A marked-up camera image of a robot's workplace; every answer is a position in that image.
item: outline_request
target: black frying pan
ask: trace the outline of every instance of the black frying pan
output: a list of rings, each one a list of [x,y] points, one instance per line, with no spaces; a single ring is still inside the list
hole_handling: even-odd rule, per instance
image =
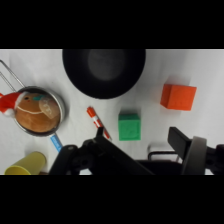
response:
[[[63,62],[71,82],[84,94],[111,99],[130,90],[140,78],[145,49],[64,49]]]

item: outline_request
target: white table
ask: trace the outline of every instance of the white table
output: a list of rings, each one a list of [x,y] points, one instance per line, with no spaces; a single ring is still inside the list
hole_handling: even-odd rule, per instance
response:
[[[148,147],[169,150],[167,143],[170,126],[178,127],[188,137],[200,136],[215,147],[224,142],[224,50],[150,50],[138,84],[125,95],[113,100],[95,100],[79,92],[70,83],[59,49],[4,49],[0,59],[27,86],[36,85],[54,90],[65,101],[67,117],[58,136],[62,143],[81,146],[96,134],[96,127],[86,113],[93,106],[112,136],[113,143],[134,159],[146,159]],[[13,83],[15,81],[0,70]],[[198,87],[191,112],[170,111],[160,106],[165,83]],[[0,92],[10,88],[0,79]],[[118,114],[137,111],[142,120],[142,140],[120,142]],[[47,157],[43,171],[49,171],[58,155],[49,138],[35,138],[23,133],[14,121],[0,115],[0,174],[32,151]]]

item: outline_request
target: green cube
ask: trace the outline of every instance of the green cube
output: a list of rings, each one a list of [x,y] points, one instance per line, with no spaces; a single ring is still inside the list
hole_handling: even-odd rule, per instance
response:
[[[141,140],[141,120],[137,114],[119,115],[120,141]]]

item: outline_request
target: orange cube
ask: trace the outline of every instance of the orange cube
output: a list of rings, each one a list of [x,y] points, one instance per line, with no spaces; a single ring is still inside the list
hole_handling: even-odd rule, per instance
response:
[[[161,105],[171,110],[191,111],[197,88],[164,85]]]

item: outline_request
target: red pen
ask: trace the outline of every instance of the red pen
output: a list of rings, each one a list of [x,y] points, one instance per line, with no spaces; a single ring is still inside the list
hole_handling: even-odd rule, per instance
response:
[[[100,127],[103,128],[103,125],[102,125],[100,119],[97,117],[96,112],[95,112],[95,110],[94,110],[92,107],[89,107],[89,108],[87,109],[87,113],[88,113],[89,116],[93,119],[94,124],[96,125],[97,128],[100,128]],[[111,138],[110,138],[110,135],[108,134],[108,132],[107,132],[106,130],[104,130],[104,134],[105,134],[105,136],[106,136],[108,139],[111,139]]]

